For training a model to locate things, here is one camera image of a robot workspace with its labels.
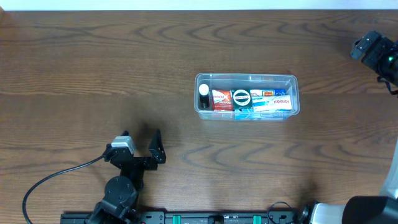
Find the wooden table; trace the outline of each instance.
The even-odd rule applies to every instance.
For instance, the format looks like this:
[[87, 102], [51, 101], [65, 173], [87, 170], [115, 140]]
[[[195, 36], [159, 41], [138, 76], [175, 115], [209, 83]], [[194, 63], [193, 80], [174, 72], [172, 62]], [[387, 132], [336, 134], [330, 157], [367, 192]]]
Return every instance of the wooden table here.
[[[141, 204], [265, 210], [377, 195], [398, 135], [398, 100], [350, 59], [396, 11], [6, 12], [0, 26], [0, 223], [24, 223], [27, 190], [101, 155], [129, 130], [141, 154], [155, 128], [167, 163], [146, 172]], [[284, 122], [203, 121], [201, 72], [298, 78]], [[53, 178], [28, 199], [34, 223], [90, 211], [119, 171], [103, 161]]]

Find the black cable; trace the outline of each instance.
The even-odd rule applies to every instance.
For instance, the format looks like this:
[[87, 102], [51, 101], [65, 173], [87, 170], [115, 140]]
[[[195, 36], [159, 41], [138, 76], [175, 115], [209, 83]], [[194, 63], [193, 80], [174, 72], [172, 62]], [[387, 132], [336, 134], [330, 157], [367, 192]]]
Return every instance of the black cable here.
[[48, 177], [42, 179], [41, 181], [39, 181], [39, 182], [37, 182], [35, 185], [33, 185], [33, 187], [31, 187], [31, 188], [26, 192], [25, 197], [24, 197], [24, 200], [23, 200], [23, 202], [22, 202], [22, 212], [23, 212], [23, 214], [24, 214], [24, 218], [25, 218], [26, 222], [27, 222], [28, 224], [33, 224], [32, 221], [29, 219], [29, 216], [27, 215], [27, 212], [26, 212], [26, 201], [27, 201], [27, 198], [28, 198], [28, 196], [30, 195], [30, 193], [32, 193], [32, 191], [33, 191], [37, 186], [39, 186], [40, 184], [42, 184], [43, 182], [45, 182], [46, 180], [48, 180], [48, 179], [50, 179], [50, 178], [52, 178], [52, 177], [58, 176], [58, 175], [60, 175], [60, 174], [64, 174], [64, 173], [69, 172], [69, 171], [77, 170], [77, 169], [86, 167], [86, 166], [88, 166], [88, 165], [91, 165], [91, 164], [95, 163], [96, 161], [102, 159], [103, 157], [104, 157], [104, 156], [99, 156], [99, 157], [96, 158], [95, 160], [89, 161], [89, 162], [87, 162], [87, 163], [85, 163], [85, 164], [82, 164], [82, 165], [80, 165], [80, 166], [72, 167], [72, 168], [69, 168], [69, 169], [66, 169], [66, 170], [61, 170], [61, 171], [59, 171], [59, 172], [56, 172], [56, 173], [54, 173], [54, 174], [49, 175]]
[[388, 81], [384, 81], [382, 76], [379, 76], [379, 77], [377, 78], [377, 81], [378, 81], [379, 83], [383, 83], [383, 82], [384, 82], [384, 83], [386, 84], [387, 89], [388, 89], [388, 91], [390, 92], [390, 94], [392, 94], [392, 95], [398, 95], [398, 90], [391, 91], [390, 83], [389, 83]]
[[[267, 211], [267, 219], [268, 219], [268, 224], [269, 224], [269, 211], [271, 211], [271, 209], [275, 206], [275, 205], [277, 205], [277, 204], [280, 204], [280, 203], [282, 203], [282, 204], [284, 204], [284, 205], [287, 205], [290, 209], [292, 209], [292, 207], [290, 206], [290, 205], [288, 205], [286, 202], [275, 202], [275, 203], [273, 203], [272, 205], [271, 205], [271, 207], [269, 207], [269, 209], [268, 209], [268, 211]], [[279, 223], [276, 223], [276, 222], [274, 222], [273, 220], [272, 220], [273, 218], [271, 218], [271, 222], [273, 223], [273, 224], [279, 224]], [[288, 223], [286, 223], [286, 224], [293, 224], [294, 223], [294, 219], [291, 221], [291, 222], [288, 222]]]

